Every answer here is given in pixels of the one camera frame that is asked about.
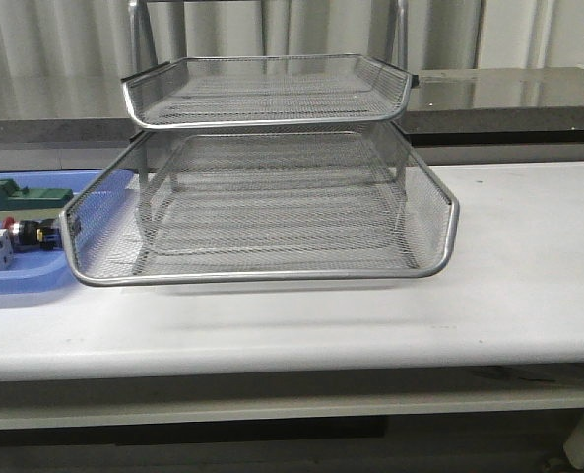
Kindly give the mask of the mesh tray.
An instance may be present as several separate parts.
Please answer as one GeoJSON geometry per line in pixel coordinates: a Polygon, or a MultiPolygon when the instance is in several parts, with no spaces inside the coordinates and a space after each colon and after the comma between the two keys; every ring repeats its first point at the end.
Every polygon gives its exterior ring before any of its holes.
{"type": "Polygon", "coordinates": [[[413,76],[361,54],[185,57],[121,81],[149,130],[384,121],[401,116],[413,76]]]}
{"type": "Polygon", "coordinates": [[[458,200],[389,122],[143,132],[60,215],[90,286],[427,277],[458,200]]]}

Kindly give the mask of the red emergency stop button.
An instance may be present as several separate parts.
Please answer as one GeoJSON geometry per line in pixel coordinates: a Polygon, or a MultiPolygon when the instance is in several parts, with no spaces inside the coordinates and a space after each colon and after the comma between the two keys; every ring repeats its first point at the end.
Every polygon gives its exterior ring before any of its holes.
{"type": "Polygon", "coordinates": [[[42,220],[15,220],[6,217],[0,228],[6,230],[15,252],[63,250],[60,217],[42,220]]]}

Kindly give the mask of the blue plastic tray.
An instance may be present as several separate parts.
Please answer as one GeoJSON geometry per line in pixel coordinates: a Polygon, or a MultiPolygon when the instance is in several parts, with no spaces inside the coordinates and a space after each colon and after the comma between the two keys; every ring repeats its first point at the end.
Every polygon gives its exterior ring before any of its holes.
{"type": "MultiPolygon", "coordinates": [[[[97,170],[0,172],[0,180],[12,180],[18,187],[29,190],[67,190],[76,196],[89,188],[98,175],[97,170]]],[[[107,183],[94,187],[83,199],[71,231],[76,248],[80,250],[78,263],[81,266],[89,267],[102,261],[96,253],[116,238],[117,216],[125,208],[129,191],[135,187],[134,173],[118,170],[107,183]]],[[[18,250],[10,266],[0,270],[0,295],[51,291],[72,278],[63,250],[18,250]]]]}

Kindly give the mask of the grey counter shelf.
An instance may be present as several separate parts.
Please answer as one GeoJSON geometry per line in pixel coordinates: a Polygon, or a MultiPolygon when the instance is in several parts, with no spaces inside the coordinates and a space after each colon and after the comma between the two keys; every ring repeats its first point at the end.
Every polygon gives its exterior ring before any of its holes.
{"type": "MultiPolygon", "coordinates": [[[[425,70],[398,124],[417,146],[584,143],[584,69],[425,70]]],[[[115,76],[0,78],[0,144],[124,142],[115,76]]]]}

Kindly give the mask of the green and beige terminal block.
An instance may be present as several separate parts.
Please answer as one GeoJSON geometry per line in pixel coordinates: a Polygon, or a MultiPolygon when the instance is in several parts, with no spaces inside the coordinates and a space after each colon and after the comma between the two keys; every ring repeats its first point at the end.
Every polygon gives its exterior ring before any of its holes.
{"type": "Polygon", "coordinates": [[[60,209],[74,197],[70,188],[26,187],[14,179],[0,179],[0,212],[60,209]]]}

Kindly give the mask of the grey metal rack frame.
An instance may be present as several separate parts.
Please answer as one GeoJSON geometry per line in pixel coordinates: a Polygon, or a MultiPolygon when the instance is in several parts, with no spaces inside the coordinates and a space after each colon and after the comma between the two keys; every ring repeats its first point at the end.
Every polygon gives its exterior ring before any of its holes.
{"type": "MultiPolygon", "coordinates": [[[[131,41],[132,41],[132,56],[137,73],[144,72],[150,68],[163,64],[158,60],[156,48],[154,44],[154,37],[150,21],[150,13],[148,5],[144,1],[133,1],[129,5],[130,25],[131,25],[131,41]]],[[[393,119],[384,121],[366,121],[366,122],[340,122],[330,124],[342,123],[377,123],[389,122],[391,124],[393,119]]],[[[149,132],[164,132],[164,131],[186,131],[186,130],[210,130],[210,129],[228,129],[228,128],[264,128],[274,126],[298,126],[298,125],[326,125],[327,123],[318,124],[297,124],[297,125],[269,125],[269,126],[240,126],[240,127],[224,127],[224,128],[195,128],[195,129],[174,129],[174,130],[148,130],[149,132]]]]}

